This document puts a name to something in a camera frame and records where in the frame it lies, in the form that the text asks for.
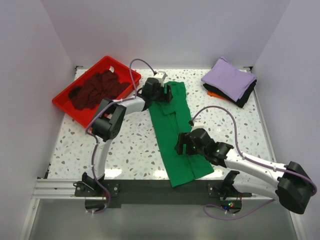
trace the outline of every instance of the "purple cloth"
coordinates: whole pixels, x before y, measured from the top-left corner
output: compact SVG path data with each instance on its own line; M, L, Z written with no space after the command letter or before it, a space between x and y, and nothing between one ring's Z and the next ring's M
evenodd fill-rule
M223 57L220 57L201 81L220 89L236 102L256 78L256 75L240 71Z

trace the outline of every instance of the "white enclosure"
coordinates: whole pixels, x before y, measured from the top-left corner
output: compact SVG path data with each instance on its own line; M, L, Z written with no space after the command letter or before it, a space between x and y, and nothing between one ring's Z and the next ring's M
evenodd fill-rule
M300 163L320 186L319 11L317 0L2 3L0 239L19 238L36 179L47 170L63 119L52 98L75 66L105 55L168 69L209 69L220 56L253 66L276 160ZM319 238L319 204L312 197L299 216L300 239Z

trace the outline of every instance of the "speckled white tabletop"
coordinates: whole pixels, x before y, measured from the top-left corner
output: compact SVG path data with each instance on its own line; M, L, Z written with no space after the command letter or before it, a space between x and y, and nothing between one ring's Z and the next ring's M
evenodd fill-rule
M244 108L239 108L226 100L207 95L200 80L209 69L156 70L167 73L166 82L184 82L191 116L208 105L218 105L228 109L237 122L241 150L271 161L253 93ZM75 79L85 71L78 69ZM141 74L139 85L141 87L147 78L152 76L152 72L149 69L138 69L137 72ZM211 108L202 112L199 118L205 123L205 129L214 140L235 144L234 126L225 112ZM94 143L91 136L85 135L85 129L65 114L51 157L48 179L80 179L83 172L90 167ZM214 172L201 179L221 179L227 172L228 170L222 167L214 166ZM105 178L168 179L148 110L125 117L119 135L110 146L105 164Z

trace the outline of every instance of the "folded clothing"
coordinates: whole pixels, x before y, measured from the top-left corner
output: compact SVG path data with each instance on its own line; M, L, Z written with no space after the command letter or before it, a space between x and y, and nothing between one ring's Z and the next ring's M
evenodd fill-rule
M190 110L183 82L170 81L173 99L170 103L153 102L149 107L156 141L172 187L188 183L214 171L201 155L178 155L175 146L179 133L191 131Z
M201 81L216 87L236 102L255 79L256 75L236 69L221 57Z
M93 109L104 98L117 98L129 85L129 82L119 83L118 75L106 70L94 74L83 86L75 86L68 96L75 109Z
M229 96L227 96L224 92L222 92L221 90L219 90L218 88L216 88L214 86L210 86L209 84L206 84L206 83L203 84L203 86L205 89L208 90L208 95L213 96L213 97L217 97L217 98L221 98L221 99L229 100L230 102L236 104L238 107L243 108L244 105L247 103L247 101L250 97L250 94L254 90L256 84L257 84L257 80L254 80L250 84L250 86L244 91L244 94L242 95L242 97L239 98L237 101L234 101Z

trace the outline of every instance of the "purple cable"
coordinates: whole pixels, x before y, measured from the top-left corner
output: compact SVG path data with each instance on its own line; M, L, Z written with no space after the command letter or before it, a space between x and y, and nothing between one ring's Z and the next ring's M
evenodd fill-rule
M134 80L134 76L132 75L132 68L131 68L131 66L132 66L132 64L134 63L134 61L141 61L141 62L143 62L143 63L145 63L151 70L152 70L152 72L153 72L153 75L155 75L156 74L156 72L155 72L155 70L149 65L149 63L147 63L145 60L142 60L142 59L140 59L140 58L135 58L135 59L133 59L131 62L130 62L130 64L129 64L129 73L130 73L130 77L131 77L131 80L132 80L132 83L133 83L133 87L134 87L134 98L136 98L137 97L137 86L136 86L136 83L135 83L135 80Z
M265 167L265 168L267 168L267 169L272 169L272 170L274 170L274 168L273 168L272 166L263 164L263 163L261 163L261 162L257 162L257 161L255 161L255 160L253 160L253 159L251 159L251 158L249 158L249 157L247 157L247 156L244 156L244 154L240 151L239 144L238 144L238 131L237 131L237 123L236 123L236 120L235 120L234 116L231 114L231 112L229 112L229 111L228 111L227 109L225 109L224 107L216 106L216 105L205 106L204 108L202 108L200 111L198 111L198 112L194 115L194 117L192 118L192 122L195 121L196 117L197 117L203 110L209 109L209 108L221 109L221 110L225 111L225 112L231 117L232 122L233 122L233 125L234 125L235 147L236 147L236 150L238 151L239 155L240 155L242 158L244 158L245 160L247 160L247 161L249 161L249 162L251 162L251 163L253 163L253 164L257 164L257 165L262 166L262 167ZM312 196L314 196L314 195L317 193L317 191L318 191L317 186L316 186L315 183L314 183L311 179L309 179L308 177L303 176L303 175L301 175L301 174L299 174L299 173L296 173L296 172L294 172L294 171L290 171L290 170L286 170L286 169L281 169L281 168L278 168L278 167L277 167L275 170L276 170L276 171L280 171L280 172L284 172L284 173L287 173L287 174L292 174L292 175L295 175L295 176L297 176L297 177L299 177L299 178L302 178L303 180L307 181L308 183L310 183L310 184L312 185L312 187L313 187L313 194L312 194ZM207 215L208 215L209 217L211 217L211 218L214 218L214 219L217 219L217 220L232 221L232 220L237 220L237 219L241 219L241 218L243 218L243 217L245 217L245 216L248 216L249 214L255 212L256 210L262 208L263 206L265 206L265 205L267 205L267 204L269 204L269 203L272 203L273 201L275 201L275 200L274 200L274 199L268 200L268 201L264 202L263 204L261 204L261 205L255 207L254 209L250 210L250 211L247 212L246 214L241 215L241 216L239 216L239 217L233 217L233 218L223 218L223 217L218 217L218 216L214 216L214 215L210 214L210 213L207 211L207 207L215 207L215 208L218 208L218 209L220 209L220 210L223 211L223 209L222 209L220 206L214 205L214 204L206 204L206 205L204 205L204 206L203 206L203 211L204 211L205 214L207 214Z
M251 209L250 211L248 211L247 213L245 213L245 214L243 214L243 215L241 215L241 216L229 217L229 218L214 216L214 215L212 215L211 213L208 212L207 207L214 207L214 208L217 208L217 209L219 209L219 210L221 210L221 211L225 211L225 210L223 210L223 209L222 209L220 206L218 206L218 205L206 204L206 205L203 206L203 211L204 211L204 213L207 214L210 218L217 219L217 220L222 220L222 221L233 221L233 220L242 219L242 218L244 218L244 217L252 214L253 212L257 211L258 209L262 208L263 206L265 206L265 205L267 205L267 204L270 204L270 203L272 203L272 202L274 202L274 201L275 201L274 199L270 199L270 200L268 200L268 201L260 204L259 206Z

